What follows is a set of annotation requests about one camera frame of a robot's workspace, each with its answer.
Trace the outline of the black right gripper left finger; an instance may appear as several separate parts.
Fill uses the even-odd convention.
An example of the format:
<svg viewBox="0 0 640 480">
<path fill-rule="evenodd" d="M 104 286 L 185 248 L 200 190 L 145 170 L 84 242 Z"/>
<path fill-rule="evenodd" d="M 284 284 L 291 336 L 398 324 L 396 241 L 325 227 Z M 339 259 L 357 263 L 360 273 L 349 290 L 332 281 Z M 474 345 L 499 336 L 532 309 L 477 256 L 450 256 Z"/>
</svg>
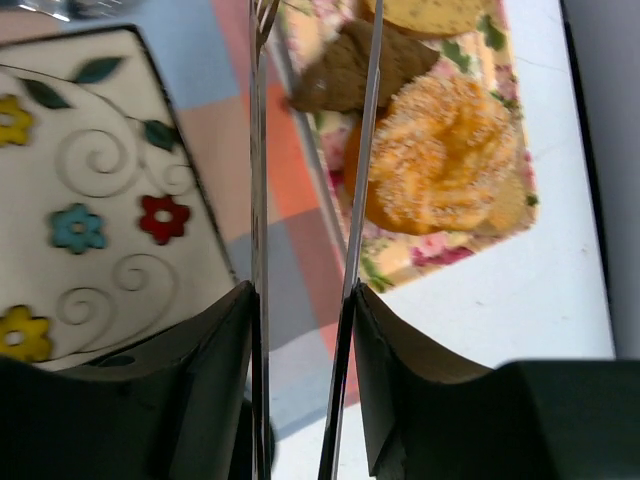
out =
<svg viewBox="0 0 640 480">
<path fill-rule="evenodd" d="M 224 479 L 244 398 L 254 290 L 99 361 L 1 361 L 5 479 Z"/>
</svg>

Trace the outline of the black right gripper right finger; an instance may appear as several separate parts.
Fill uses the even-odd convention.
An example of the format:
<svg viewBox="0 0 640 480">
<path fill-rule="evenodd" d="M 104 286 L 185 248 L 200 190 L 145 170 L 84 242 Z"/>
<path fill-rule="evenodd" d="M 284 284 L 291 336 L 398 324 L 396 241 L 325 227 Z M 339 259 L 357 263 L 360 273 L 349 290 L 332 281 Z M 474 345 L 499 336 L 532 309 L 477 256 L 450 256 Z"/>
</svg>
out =
<svg viewBox="0 0 640 480">
<path fill-rule="evenodd" d="M 635 360 L 469 360 L 397 316 L 366 285 L 355 358 L 377 479 L 635 479 Z"/>
</svg>

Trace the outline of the brown chocolate croissant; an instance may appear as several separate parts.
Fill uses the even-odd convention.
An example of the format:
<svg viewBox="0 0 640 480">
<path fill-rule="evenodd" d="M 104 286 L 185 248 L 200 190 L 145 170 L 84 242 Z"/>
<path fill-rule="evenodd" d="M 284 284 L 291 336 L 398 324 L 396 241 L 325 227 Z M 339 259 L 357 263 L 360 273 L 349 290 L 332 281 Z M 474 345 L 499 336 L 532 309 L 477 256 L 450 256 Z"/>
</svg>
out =
<svg viewBox="0 0 640 480">
<path fill-rule="evenodd" d="M 373 24 L 353 20 L 341 26 L 320 57 L 301 73 L 289 105 L 302 112 L 351 112 L 364 107 Z M 428 73 L 440 53 L 387 26 L 382 30 L 378 106 L 414 78 Z"/>
</svg>

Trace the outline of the stainless steel serving tongs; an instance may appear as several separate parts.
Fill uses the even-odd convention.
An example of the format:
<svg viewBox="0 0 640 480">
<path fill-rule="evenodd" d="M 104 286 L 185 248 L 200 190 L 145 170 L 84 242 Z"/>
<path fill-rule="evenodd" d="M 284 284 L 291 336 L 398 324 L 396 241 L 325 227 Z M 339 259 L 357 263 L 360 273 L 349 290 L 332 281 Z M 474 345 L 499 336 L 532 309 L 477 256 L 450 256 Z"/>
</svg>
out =
<svg viewBox="0 0 640 480">
<path fill-rule="evenodd" d="M 250 166 L 251 166 L 251 278 L 257 306 L 252 324 L 252 412 L 253 477 L 269 479 L 267 465 L 271 454 L 269 395 L 269 308 L 268 308 L 268 195 L 267 195 L 267 115 L 266 66 L 264 47 L 278 11 L 277 1 L 248 3 L 250 52 Z M 352 207 L 350 237 L 338 321 L 327 419 L 324 430 L 318 478 L 337 477 L 342 433 L 346 381 L 351 351 L 356 287 L 359 283 L 359 259 L 368 187 L 372 137 L 379 98 L 380 56 L 384 2 L 378 0 L 364 97 L 364 112 L 359 145 L 356 186 Z"/>
</svg>

